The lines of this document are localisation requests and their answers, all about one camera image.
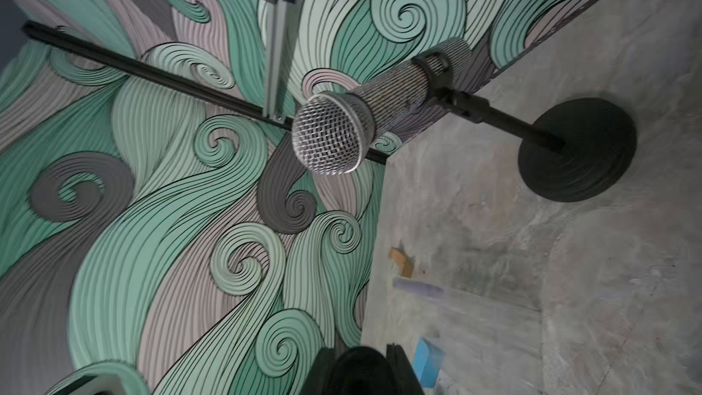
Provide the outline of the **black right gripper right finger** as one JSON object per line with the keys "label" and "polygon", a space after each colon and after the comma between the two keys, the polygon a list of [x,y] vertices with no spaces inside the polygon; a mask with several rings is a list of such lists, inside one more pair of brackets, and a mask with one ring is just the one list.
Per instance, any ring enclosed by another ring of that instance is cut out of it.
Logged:
{"label": "black right gripper right finger", "polygon": [[424,391],[402,346],[388,344],[386,359],[395,375],[399,393],[402,395],[424,395]]}

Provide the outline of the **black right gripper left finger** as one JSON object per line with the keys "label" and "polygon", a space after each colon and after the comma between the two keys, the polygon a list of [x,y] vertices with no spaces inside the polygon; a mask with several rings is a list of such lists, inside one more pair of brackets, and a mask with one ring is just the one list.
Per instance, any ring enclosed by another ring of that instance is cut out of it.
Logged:
{"label": "black right gripper left finger", "polygon": [[327,349],[326,347],[320,349],[307,373],[299,395],[325,394],[325,384],[327,384],[329,373],[335,362],[336,352],[334,349]]}

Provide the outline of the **black lipstick tube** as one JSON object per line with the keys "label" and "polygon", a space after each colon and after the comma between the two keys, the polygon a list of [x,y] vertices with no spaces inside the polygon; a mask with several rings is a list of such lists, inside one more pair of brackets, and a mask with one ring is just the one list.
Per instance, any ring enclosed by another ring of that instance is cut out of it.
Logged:
{"label": "black lipstick tube", "polygon": [[387,359],[371,347],[355,347],[331,367],[323,394],[400,394],[400,384]]}

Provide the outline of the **clear acrylic lipstick organizer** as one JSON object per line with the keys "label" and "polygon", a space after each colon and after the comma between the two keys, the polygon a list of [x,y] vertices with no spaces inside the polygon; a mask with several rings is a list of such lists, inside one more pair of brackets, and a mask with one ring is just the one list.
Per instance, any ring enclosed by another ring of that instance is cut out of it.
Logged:
{"label": "clear acrylic lipstick organizer", "polygon": [[435,392],[544,392],[541,312],[402,277],[392,286],[418,300],[422,337],[441,351]]}

